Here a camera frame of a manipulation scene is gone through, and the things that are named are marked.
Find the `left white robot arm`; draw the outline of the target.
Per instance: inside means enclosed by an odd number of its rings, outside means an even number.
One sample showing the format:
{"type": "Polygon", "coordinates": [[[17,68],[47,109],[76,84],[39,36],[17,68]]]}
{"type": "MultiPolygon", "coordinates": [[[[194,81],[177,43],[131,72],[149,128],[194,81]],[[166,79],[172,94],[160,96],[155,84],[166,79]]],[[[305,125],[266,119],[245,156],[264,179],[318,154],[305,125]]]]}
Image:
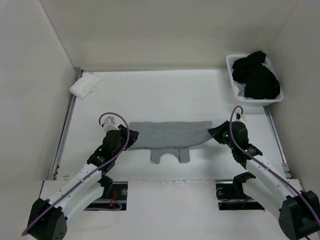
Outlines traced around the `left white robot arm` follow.
{"type": "Polygon", "coordinates": [[[93,152],[82,169],[52,196],[38,198],[32,205],[27,227],[22,235],[37,240],[62,240],[68,222],[94,200],[112,195],[113,181],[106,174],[118,156],[138,139],[139,132],[123,125],[108,130],[102,144],[93,152]]]}

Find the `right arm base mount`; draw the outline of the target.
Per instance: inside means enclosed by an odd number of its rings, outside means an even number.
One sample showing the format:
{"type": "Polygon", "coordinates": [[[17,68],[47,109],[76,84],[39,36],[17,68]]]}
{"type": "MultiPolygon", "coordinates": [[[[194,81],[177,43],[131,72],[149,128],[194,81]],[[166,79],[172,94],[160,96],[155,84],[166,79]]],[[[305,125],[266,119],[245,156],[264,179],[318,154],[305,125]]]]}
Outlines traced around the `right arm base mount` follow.
{"type": "Polygon", "coordinates": [[[220,211],[264,211],[265,208],[253,198],[238,191],[232,181],[216,181],[216,198],[220,211]]]}

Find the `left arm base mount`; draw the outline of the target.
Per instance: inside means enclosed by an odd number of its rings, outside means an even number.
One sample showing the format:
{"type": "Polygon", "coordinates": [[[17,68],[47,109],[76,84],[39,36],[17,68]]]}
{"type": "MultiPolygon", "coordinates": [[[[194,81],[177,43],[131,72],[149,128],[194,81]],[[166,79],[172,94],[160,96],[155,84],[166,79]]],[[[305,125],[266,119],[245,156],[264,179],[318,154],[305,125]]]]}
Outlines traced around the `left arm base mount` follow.
{"type": "Polygon", "coordinates": [[[129,183],[127,181],[113,182],[103,195],[94,200],[85,211],[126,211],[129,183]]]}

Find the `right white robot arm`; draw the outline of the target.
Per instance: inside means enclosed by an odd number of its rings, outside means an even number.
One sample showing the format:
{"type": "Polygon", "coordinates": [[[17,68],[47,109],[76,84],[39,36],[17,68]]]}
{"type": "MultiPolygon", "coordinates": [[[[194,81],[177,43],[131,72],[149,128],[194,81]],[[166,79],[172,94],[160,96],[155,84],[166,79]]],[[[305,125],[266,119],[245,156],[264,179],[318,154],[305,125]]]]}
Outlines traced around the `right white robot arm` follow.
{"type": "Polygon", "coordinates": [[[320,230],[320,201],[311,190],[298,190],[249,142],[248,130],[239,121],[225,121],[208,130],[219,144],[231,149],[234,160],[246,171],[233,178],[232,192],[249,197],[269,211],[284,235],[300,240],[320,230]]]}

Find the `grey tank top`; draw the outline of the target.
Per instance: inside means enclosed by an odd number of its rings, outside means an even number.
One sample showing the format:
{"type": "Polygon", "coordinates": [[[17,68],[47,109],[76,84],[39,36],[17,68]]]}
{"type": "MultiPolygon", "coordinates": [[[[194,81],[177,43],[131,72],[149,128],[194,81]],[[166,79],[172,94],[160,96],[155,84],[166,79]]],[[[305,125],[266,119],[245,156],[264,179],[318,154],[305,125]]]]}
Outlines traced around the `grey tank top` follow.
{"type": "Polygon", "coordinates": [[[131,122],[129,128],[139,133],[130,150],[150,150],[150,161],[159,164],[162,156],[172,155],[179,163],[190,162],[190,149],[209,141],[211,121],[131,122]]]}

